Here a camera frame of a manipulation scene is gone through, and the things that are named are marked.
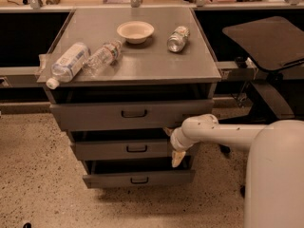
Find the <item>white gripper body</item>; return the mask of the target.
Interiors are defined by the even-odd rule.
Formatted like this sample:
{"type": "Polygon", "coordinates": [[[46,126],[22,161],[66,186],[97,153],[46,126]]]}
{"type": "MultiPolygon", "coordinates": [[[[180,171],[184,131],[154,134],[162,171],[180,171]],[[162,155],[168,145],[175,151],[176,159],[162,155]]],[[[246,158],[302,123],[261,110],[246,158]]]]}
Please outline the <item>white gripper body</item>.
{"type": "Polygon", "coordinates": [[[187,151],[194,145],[194,142],[183,133],[180,127],[173,130],[170,142],[178,152],[187,151]]]}

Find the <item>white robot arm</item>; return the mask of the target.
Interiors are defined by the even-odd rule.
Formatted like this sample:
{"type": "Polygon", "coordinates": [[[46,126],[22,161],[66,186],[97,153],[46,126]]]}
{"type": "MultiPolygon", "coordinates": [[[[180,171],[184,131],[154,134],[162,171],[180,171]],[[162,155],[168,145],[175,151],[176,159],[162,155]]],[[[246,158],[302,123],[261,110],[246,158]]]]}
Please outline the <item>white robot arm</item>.
{"type": "Polygon", "coordinates": [[[166,127],[172,165],[197,143],[246,150],[244,228],[304,228],[304,122],[225,124],[212,114],[166,127]]]}

